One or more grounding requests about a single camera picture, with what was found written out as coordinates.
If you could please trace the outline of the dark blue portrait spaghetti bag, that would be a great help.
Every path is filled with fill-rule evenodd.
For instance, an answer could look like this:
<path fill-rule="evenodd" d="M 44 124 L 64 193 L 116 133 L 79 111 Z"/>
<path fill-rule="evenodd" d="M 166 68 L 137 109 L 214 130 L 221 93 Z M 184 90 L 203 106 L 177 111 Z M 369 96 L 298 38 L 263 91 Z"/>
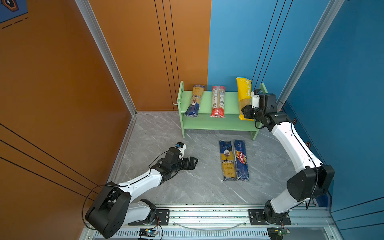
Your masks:
<path fill-rule="evenodd" d="M 219 141 L 221 164 L 223 170 L 223 181 L 235 181 L 237 178 L 235 159 L 233 155 L 232 142 Z"/>

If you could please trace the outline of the red white spaghetti bag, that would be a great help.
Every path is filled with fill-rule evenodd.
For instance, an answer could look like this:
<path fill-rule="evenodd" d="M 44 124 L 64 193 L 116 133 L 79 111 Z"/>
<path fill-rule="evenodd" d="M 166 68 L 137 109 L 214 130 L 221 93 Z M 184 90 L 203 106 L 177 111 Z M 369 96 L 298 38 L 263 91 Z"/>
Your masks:
<path fill-rule="evenodd" d="M 213 86 L 211 117 L 225 118 L 225 93 L 226 88 L 224 86 Z"/>

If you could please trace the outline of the blue yellow spaghetti bag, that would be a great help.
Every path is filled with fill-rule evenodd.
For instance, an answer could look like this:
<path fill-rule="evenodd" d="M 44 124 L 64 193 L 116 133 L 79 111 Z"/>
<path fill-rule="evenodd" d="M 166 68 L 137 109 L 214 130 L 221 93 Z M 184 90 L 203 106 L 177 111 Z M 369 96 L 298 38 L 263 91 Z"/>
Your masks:
<path fill-rule="evenodd" d="M 205 90 L 205 85 L 194 85 L 190 105 L 185 112 L 185 116 L 190 118 L 198 117 L 202 96 Z"/>

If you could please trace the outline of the blue Barilla spaghetti box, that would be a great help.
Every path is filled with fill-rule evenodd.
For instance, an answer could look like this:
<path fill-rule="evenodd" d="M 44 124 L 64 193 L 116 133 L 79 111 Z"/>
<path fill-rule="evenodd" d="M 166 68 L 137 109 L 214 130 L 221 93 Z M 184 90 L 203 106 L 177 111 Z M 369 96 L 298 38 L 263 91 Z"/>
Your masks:
<path fill-rule="evenodd" d="M 234 146 L 235 146 L 237 179 L 240 181 L 248 181 L 250 177 L 249 177 L 245 141 L 235 140 Z"/>

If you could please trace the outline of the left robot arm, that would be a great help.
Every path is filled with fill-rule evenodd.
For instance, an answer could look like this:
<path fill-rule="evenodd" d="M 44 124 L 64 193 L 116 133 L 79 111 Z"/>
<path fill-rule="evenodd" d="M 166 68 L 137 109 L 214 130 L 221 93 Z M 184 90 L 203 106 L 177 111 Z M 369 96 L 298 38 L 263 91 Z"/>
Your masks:
<path fill-rule="evenodd" d="M 157 156 L 148 170 L 123 183 L 108 182 L 90 208 L 82 210 L 86 228 L 98 231 L 104 238 L 115 235 L 122 226 L 141 222 L 145 225 L 160 225 L 157 207 L 147 199 L 135 200 L 147 191 L 174 178 L 180 171 L 194 170 L 199 162 L 195 157 L 185 157 L 187 146 L 181 142 Z"/>

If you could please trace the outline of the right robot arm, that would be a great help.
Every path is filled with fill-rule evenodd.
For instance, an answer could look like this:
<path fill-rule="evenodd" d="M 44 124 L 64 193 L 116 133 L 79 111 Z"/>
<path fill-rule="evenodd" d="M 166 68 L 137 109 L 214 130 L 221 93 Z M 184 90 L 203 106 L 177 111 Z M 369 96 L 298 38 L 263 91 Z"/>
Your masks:
<path fill-rule="evenodd" d="M 246 119 L 255 120 L 267 128 L 280 141 L 294 165 L 296 174 L 287 181 L 281 194 L 266 202 L 262 215 L 267 224 L 280 224 L 293 208 L 302 203 L 309 207 L 311 200 L 325 195 L 335 170 L 311 152 L 293 121 L 284 112 L 278 112 L 274 94 L 261 93 L 259 89 L 253 91 L 251 104 L 243 107 L 242 113 Z"/>

